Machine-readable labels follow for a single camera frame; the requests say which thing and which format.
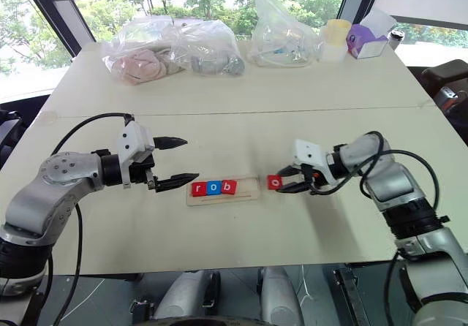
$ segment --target window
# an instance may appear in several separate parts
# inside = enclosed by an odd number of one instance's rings
[[[468,62],[468,31],[408,23],[396,29],[404,32],[404,40],[396,54],[409,67],[435,67],[453,59]]]
[[[0,0],[0,102],[55,88],[70,58],[32,0]]]
[[[281,0],[300,22],[313,28],[336,18],[342,0]],[[110,40],[133,18],[171,15],[185,21],[222,20],[239,38],[247,38],[257,22],[255,0],[77,0],[76,5],[97,41]]]

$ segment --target red letter block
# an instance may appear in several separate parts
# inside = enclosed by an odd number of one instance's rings
[[[268,175],[266,177],[268,189],[280,189],[283,187],[283,181],[279,175]]]
[[[192,182],[192,197],[206,196],[206,182]]]
[[[221,193],[223,194],[235,194],[235,188],[237,187],[237,181],[234,180],[223,180],[221,186]]]

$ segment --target floor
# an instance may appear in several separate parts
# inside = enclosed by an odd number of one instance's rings
[[[355,269],[359,289],[371,325],[385,325],[382,285],[386,264]],[[322,265],[304,265],[306,287],[312,298],[303,300],[302,310],[307,326],[344,325],[340,323]],[[306,295],[301,266],[285,267],[298,299]],[[219,314],[260,318],[260,301],[256,293],[257,268],[220,270],[222,288]],[[61,325],[130,325],[129,307],[134,299],[149,297],[158,303],[180,273],[147,273],[139,282],[103,278],[80,278],[72,303]],[[53,323],[69,291],[71,278],[54,276],[49,301],[39,319],[39,326]],[[410,325],[412,313],[404,303],[398,279],[393,280],[391,302],[395,325]]]

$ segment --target blue letter block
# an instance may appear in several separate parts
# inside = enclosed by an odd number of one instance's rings
[[[206,194],[208,196],[221,194],[221,184],[221,181],[208,181],[208,185],[206,186]]]

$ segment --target white cable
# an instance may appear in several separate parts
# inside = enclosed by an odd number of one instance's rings
[[[99,286],[102,285],[103,282],[104,282],[104,279],[102,279],[101,282],[98,283],[98,285],[96,286],[96,288],[93,289],[93,290],[91,291],[91,293],[88,295],[88,297],[86,297],[85,299],[83,299],[83,301],[82,301],[80,304],[78,304],[78,305],[75,306],[71,311],[69,311],[67,314],[65,314],[65,316],[62,317],[62,318],[60,319],[60,321],[64,321],[64,319],[66,319],[67,317],[69,317],[69,316],[72,314],[73,311],[75,311],[76,309],[80,308],[80,307],[93,295],[93,293],[96,292],[96,290],[99,288]]]
[[[299,303],[299,306],[302,308],[302,305],[306,301],[306,299],[310,299],[314,301],[314,298],[310,295],[309,290],[307,289],[306,275],[304,274],[304,265],[301,265],[301,271],[302,271],[302,282],[304,285],[304,289],[306,291],[306,295],[302,297],[301,302]]]

